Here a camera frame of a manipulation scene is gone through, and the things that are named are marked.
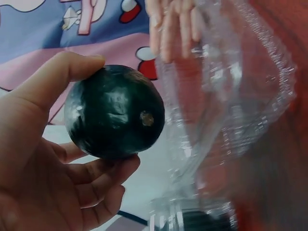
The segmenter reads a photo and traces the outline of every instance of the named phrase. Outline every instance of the red shape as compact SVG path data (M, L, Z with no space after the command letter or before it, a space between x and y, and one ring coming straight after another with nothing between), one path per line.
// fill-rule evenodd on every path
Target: red shape
M129 23L132 20L134 20L140 12L141 12L141 6L139 5L139 3L137 3L137 5L131 11L122 13L122 15L120 16L120 22Z
M155 59L148 61L141 61L138 66L138 71L146 76L149 80L157 80L157 73L155 68Z

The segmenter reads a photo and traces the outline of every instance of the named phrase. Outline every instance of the white surface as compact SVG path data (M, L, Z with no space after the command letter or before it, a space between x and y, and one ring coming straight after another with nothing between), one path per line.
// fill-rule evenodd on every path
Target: white surface
M71 141L64 126L47 126L43 137L55 143ZM126 193L121 210L148 220L149 202L159 197L169 184L170 160L167 156L166 144L166 133L163 131L152 148L139 154L141 159L139 169L124 183ZM86 163L93 159L95 158L92 156L86 156L75 162ZM115 219L96 231L104 231Z

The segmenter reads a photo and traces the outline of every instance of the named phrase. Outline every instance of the table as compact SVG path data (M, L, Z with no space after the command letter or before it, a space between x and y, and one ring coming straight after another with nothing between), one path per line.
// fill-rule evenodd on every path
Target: table
M241 231L308 230L308 1L250 0L292 53L297 99L240 159L221 167Z

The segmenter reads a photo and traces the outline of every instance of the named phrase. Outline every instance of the cartoon character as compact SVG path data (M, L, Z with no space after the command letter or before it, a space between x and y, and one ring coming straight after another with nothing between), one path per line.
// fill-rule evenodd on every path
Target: cartoon character
M76 0L60 0L60 2L70 2ZM63 30L68 30L73 24L79 26L79 35L89 35L91 24L98 21L103 15L107 0L80 0L81 10L75 11L69 7L63 16Z
M155 55L152 54L150 47L140 47L136 51L136 57L141 60L138 71L143 73L150 80L157 80L155 68Z
M20 12L30 12L40 7L45 0L0 0L0 6L11 6Z
M136 0L123 0L121 5L123 13L120 16L121 23L129 23L141 12L141 6Z

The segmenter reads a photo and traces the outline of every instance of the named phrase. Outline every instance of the blurred hand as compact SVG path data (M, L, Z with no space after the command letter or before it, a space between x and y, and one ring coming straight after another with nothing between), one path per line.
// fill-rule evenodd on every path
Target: blurred hand
M198 11L194 0L146 0L150 17L150 47L154 55L161 54L164 62L174 60L174 45L181 37L181 54L188 58L193 42L200 40L197 26Z
M103 65L100 56L62 52L0 98L0 230L88 231L118 212L121 184L138 168L137 156L68 164L85 154L73 143L42 138L49 110L68 83Z

